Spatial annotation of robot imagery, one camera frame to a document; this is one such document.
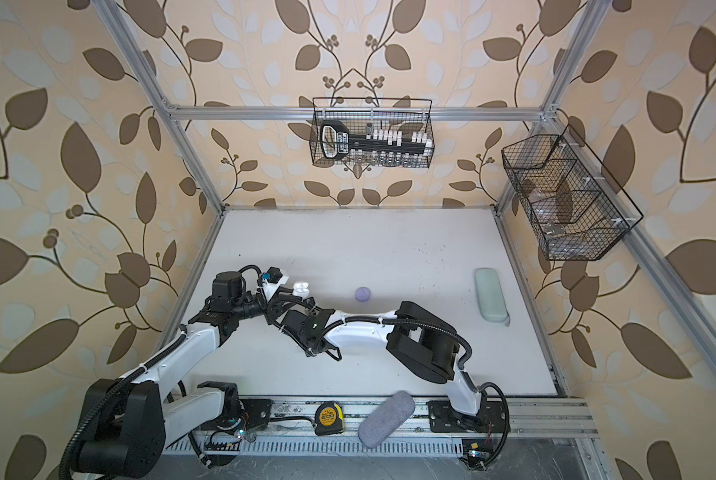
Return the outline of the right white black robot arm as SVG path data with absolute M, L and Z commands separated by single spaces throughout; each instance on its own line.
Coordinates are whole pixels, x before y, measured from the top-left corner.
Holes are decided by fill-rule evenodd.
M 434 433 L 510 430 L 502 390 L 492 382 L 477 386 L 466 371 L 471 345 L 453 326 L 414 302 L 404 301 L 388 313 L 359 315 L 291 298 L 270 303 L 265 318 L 308 357 L 326 354 L 340 361 L 347 348 L 381 348 L 416 377 L 443 386 L 447 399 L 428 403 Z

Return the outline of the white earbud charging case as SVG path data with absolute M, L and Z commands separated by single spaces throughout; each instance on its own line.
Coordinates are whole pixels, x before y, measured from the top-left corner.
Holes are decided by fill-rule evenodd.
M 308 282 L 296 282 L 293 285 L 292 294 L 301 298 L 308 298 L 310 296 L 310 289 Z

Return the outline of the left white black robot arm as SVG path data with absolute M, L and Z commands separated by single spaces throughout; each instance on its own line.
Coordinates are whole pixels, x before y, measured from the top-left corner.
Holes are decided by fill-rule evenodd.
M 218 274 L 204 306 L 172 341 L 134 370 L 98 380 L 87 390 L 77 429 L 57 468 L 59 478 L 76 473 L 142 478 L 164 449 L 182 438 L 209 465 L 197 441 L 199 427 L 212 423 L 232 433 L 249 428 L 253 416 L 236 384 L 205 381 L 189 392 L 184 379 L 242 321 L 261 317 L 282 329 L 283 315 L 299 306 L 314 308 L 308 283 L 287 287 L 287 275 L 276 267 L 250 269 L 257 275 L 254 290 L 248 289 L 242 270 Z

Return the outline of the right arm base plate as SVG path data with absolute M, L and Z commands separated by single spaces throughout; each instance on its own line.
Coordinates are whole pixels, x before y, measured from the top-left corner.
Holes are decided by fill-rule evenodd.
M 431 400 L 427 407 L 430 429 L 434 433 L 502 434 L 510 431 L 505 404 L 501 400 L 483 397 L 475 416 L 457 412 L 448 400 Z

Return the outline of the purple earbud charging case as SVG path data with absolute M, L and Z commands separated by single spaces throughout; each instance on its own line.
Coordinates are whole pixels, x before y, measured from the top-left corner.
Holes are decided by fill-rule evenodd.
M 362 286 L 355 291 L 355 299 L 359 302 L 368 302 L 372 297 L 372 292 L 368 287 Z

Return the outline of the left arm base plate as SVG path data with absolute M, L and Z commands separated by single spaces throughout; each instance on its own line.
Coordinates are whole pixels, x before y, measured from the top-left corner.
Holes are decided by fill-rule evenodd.
M 273 400 L 268 398 L 242 398 L 237 431 L 264 429 L 270 422 L 273 404 Z

